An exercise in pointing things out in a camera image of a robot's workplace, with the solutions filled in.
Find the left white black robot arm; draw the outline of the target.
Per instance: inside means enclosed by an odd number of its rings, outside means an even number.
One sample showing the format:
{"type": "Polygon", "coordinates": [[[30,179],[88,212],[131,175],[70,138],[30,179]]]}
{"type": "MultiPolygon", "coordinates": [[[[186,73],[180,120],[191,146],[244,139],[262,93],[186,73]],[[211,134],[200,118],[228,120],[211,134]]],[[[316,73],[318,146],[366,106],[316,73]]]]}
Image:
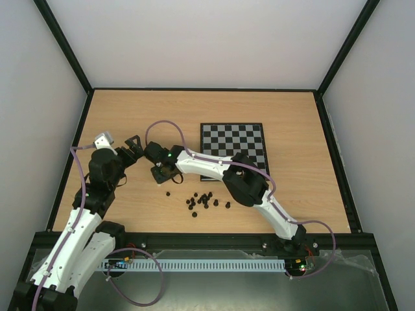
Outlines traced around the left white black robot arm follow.
{"type": "Polygon", "coordinates": [[[107,132],[96,136],[81,187],[58,240],[29,281],[19,281],[13,298],[18,310],[75,310],[98,265],[125,241],[121,224],[104,220],[125,170],[143,156],[139,136],[113,148],[107,132]]]}

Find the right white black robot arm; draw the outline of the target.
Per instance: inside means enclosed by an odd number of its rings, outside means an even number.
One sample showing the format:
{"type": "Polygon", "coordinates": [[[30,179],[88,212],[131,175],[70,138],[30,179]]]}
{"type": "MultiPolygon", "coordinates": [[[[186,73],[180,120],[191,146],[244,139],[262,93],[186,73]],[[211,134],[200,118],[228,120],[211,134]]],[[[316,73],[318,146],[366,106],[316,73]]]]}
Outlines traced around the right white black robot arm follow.
{"type": "Polygon", "coordinates": [[[267,220],[287,252],[295,254],[305,247],[306,229],[279,204],[274,197],[275,182],[247,155],[206,155],[178,145],[168,150],[149,142],[144,156],[154,164],[151,172],[157,183],[178,174],[197,174],[221,181],[237,203],[255,208],[267,220]]]}

